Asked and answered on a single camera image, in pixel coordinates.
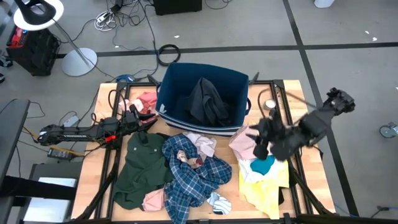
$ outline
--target plaid shirt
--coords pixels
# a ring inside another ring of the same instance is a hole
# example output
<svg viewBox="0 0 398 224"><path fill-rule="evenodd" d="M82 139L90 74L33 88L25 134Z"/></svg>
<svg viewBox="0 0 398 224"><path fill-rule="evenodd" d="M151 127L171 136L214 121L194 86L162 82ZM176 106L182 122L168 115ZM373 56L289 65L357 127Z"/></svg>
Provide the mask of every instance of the plaid shirt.
<svg viewBox="0 0 398 224"><path fill-rule="evenodd" d="M177 152L183 150L187 158L199 158L196 146L183 134L170 137L162 151L170 162L174 180L165 185L167 213L175 224L185 224L189 206L199 207L210 197L220 184L231 180L232 168L216 156L207 157L204 164L196 169L177 159Z"/></svg>

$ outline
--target gray floor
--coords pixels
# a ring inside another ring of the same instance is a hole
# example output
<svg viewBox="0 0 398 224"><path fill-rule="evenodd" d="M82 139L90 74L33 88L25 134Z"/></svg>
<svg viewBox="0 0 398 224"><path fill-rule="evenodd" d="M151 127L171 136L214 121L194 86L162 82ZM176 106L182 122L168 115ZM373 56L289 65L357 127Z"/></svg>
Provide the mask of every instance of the gray floor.
<svg viewBox="0 0 398 224"><path fill-rule="evenodd" d="M214 6L222 3L208 1ZM105 1L100 0L63 0L63 3L65 13L59 23L72 37L87 20L106 9ZM306 45L370 43L373 37L377 38L375 42L398 41L398 1L336 0L328 9L317 9L312 0L290 0L289 3ZM158 47L169 43L181 48L296 44L280 0L234 0L223 10L211 10L203 5L200 12L169 16L156 16L153 8L148 7L148 16ZM12 26L11 21L0 36L3 48ZM53 27L51 30L60 36ZM96 52L124 50L114 47L114 35L115 30L100 32L91 23L75 43ZM116 44L130 49L138 46L151 49L152 36L147 22L118 29ZM69 45L63 44L60 53L70 50ZM356 100L356 110L334 119L333 130L359 214L372 215L376 205L398 206L398 139L384 139L378 133L381 125L398 122L398 48L308 50L307 55L323 99L335 86L346 90ZM49 77L32 77L15 65L7 71L7 80L0 84L2 100L27 98L42 105L46 117L29 119L25 124L35 132L48 124L58 123L67 111L75 110L81 116L89 107L98 85L110 80L97 70L80 78L68 77L60 69L61 62L55 62ZM258 71L263 80L298 79L306 100L315 101L296 50L183 54L181 62L219 65L251 77ZM111 75L135 73L143 68L154 68L155 57L100 57L98 67ZM165 68L160 67L154 76L161 80L164 72ZM29 113L29 116L40 114L37 105L32 105ZM21 135L21 140L32 143L25 134ZM77 144L75 149L82 151L84 146ZM337 206L347 210L327 141L322 141L320 147L325 152L324 167L333 199ZM19 149L23 177L29 175L34 163L56 162L32 147L19 144ZM17 175L17 168L14 155L9 175ZM382 212L377 217L398 219L398 210ZM14 220L11 217L10 223L15 223Z"/></svg>

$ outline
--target black box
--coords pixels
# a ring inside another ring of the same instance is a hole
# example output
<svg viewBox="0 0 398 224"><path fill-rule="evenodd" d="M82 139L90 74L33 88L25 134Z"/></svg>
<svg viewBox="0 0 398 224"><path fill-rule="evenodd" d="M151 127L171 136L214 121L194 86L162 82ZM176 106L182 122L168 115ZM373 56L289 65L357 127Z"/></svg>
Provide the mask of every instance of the black box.
<svg viewBox="0 0 398 224"><path fill-rule="evenodd" d="M7 42L11 60L33 76L50 75L60 44L48 30L27 31L14 27Z"/></svg>
<svg viewBox="0 0 398 224"><path fill-rule="evenodd" d="M154 0L156 14L163 16L181 12L201 11L201 0Z"/></svg>

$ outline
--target wooden table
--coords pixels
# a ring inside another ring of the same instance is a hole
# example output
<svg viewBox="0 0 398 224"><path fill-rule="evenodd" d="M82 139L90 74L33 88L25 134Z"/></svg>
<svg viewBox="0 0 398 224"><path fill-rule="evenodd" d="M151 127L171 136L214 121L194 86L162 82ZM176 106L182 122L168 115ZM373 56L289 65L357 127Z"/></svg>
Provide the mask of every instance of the wooden table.
<svg viewBox="0 0 398 224"><path fill-rule="evenodd" d="M298 80L284 80L284 86L286 92L292 93L295 96L304 98L301 84ZM108 104L108 93L116 88L115 83L104 83L99 88L98 98L95 106L95 113L97 119L106 118L111 116L112 109ZM249 98L253 102L250 113L246 116L245 124L257 123L261 117L261 112L257 106L257 95L258 93L269 88L269 85L252 85L249 87ZM137 98L141 93L145 91L155 91L154 86L135 86L130 90L129 99L133 100ZM114 101L114 93L111 95L111 102ZM267 99L271 99L271 92L265 92L261 96L261 101L265 102ZM307 112L307 106L298 100L287 97L292 115L293 122L298 120L303 114ZM284 114L283 106L281 107L281 113ZM161 118L155 123L149 130L150 133L165 133L169 135L175 135L181 133L183 130L171 128L165 124L165 121ZM228 147L229 138L210 136L217 139L216 156L224 161L228 162L233 168L232 179L227 184L221 185L217 190L222 196L226 197L233 205L233 209L229 215L216 215L212 212L211 206L208 203L204 203L201 207L190 208L189 220L197 219L242 219L242 218L268 218L268 216L253 205L248 203L243 194L239 193L238 187L238 162L232 152L232 149ZM125 136L123 139L123 146L120 160L119 172L122 170L125 163L124 157L127 153L127 142L130 136ZM97 143L88 143L87 149L93 149L97 146ZM78 189L76 193L75 204L73 206L72 218L75 218L81 214L87 205L93 199L100 185L101 170L104 161L105 149L100 149L92 152L87 158L85 158L81 175L79 179ZM114 152L111 154L109 162L109 171L113 165ZM325 171L323 169L322 161L319 152L314 148L303 148L302 163L305 176L307 179L307 185L315 194L315 196L321 201L321 203L329 209L331 212L335 212L333 206L333 200L331 198L328 182L326 180ZM300 200L300 208L303 213L305 211L303 194L299 186L298 198ZM103 206L101 216L106 216L106 209L108 207L109 188L104 195ZM295 216L292 196L289 189L283 190L285 202L279 206L280 217L283 217L283 213L289 213L291 217ZM170 220L165 209L159 212L142 212L141 210L125 210L118 204L114 204L112 221L148 221L148 220Z"/></svg>

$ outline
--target white lamp base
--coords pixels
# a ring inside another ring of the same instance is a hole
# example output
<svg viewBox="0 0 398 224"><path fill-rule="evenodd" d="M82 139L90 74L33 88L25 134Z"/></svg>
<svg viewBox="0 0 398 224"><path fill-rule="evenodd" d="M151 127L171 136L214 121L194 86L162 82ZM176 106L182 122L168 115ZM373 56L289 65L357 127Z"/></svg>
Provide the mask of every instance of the white lamp base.
<svg viewBox="0 0 398 224"><path fill-rule="evenodd" d="M87 74L97 64L97 54L94 50L88 48L79 48L80 52L85 56L85 63L78 55L76 50L69 52L62 60L62 71L72 77L79 77Z"/></svg>

